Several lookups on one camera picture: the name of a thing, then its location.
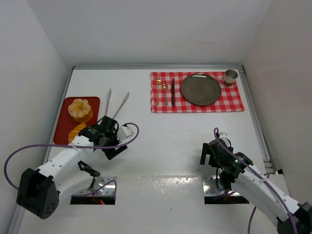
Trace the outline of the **orange croissant bread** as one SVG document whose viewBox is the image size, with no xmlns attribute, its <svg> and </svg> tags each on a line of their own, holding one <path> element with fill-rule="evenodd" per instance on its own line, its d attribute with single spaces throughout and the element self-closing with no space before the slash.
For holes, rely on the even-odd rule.
<svg viewBox="0 0 312 234">
<path fill-rule="evenodd" d="M 68 134 L 68 144 L 70 144 L 74 138 L 78 135 L 78 133 L 86 127 L 86 123 L 80 123 L 73 130 L 71 130 Z"/>
</svg>

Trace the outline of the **metal serving tongs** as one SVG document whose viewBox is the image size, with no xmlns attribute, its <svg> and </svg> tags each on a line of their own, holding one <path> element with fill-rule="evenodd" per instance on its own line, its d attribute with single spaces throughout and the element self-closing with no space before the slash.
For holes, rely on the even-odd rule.
<svg viewBox="0 0 312 234">
<path fill-rule="evenodd" d="M 123 106 L 128 101 L 128 98 L 130 97 L 130 93 L 127 92 L 124 96 L 119 98 L 112 98 L 112 89 L 108 90 L 107 97 L 106 97 L 106 105 L 105 105 L 105 115 L 109 116 L 113 119 L 117 117 Z"/>
</svg>

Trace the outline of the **round flower-shaped bread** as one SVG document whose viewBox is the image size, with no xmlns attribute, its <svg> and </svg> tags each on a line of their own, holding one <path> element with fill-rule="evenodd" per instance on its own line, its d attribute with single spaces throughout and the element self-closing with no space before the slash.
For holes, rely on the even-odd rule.
<svg viewBox="0 0 312 234">
<path fill-rule="evenodd" d="M 78 123 L 88 122 L 93 117 L 93 110 L 86 99 L 75 99 L 69 105 L 68 112 Z"/>
</svg>

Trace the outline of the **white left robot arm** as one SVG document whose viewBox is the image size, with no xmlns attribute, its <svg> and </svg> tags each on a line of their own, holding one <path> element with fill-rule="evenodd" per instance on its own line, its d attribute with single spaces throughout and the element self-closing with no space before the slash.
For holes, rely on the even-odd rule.
<svg viewBox="0 0 312 234">
<path fill-rule="evenodd" d="M 111 160 L 127 148 L 121 142 L 132 135 L 126 124 L 119 125 L 109 117 L 104 117 L 101 124 L 84 127 L 53 159 L 22 173 L 17 204 L 47 219 L 61 199 L 93 187 L 100 172 L 85 162 L 93 151 L 101 149 Z"/>
</svg>

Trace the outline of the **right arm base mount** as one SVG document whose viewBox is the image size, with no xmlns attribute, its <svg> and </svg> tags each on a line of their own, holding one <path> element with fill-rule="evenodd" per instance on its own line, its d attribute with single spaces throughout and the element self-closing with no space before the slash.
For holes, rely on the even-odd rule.
<svg viewBox="0 0 312 234">
<path fill-rule="evenodd" d="M 219 185 L 219 188 L 221 189 L 219 190 L 216 185 L 215 176 L 204 177 L 202 182 L 205 204 L 249 204 L 249 201 L 237 192 L 226 192 L 225 190 L 223 190 L 223 187 L 221 185 Z"/>
</svg>

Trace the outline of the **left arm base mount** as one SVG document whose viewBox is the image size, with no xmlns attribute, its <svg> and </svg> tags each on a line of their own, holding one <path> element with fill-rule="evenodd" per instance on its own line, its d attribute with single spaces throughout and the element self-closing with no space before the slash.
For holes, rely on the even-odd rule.
<svg viewBox="0 0 312 234">
<path fill-rule="evenodd" d="M 117 177 L 98 177 L 93 188 L 78 191 L 71 196 L 70 205 L 115 205 Z"/>
</svg>

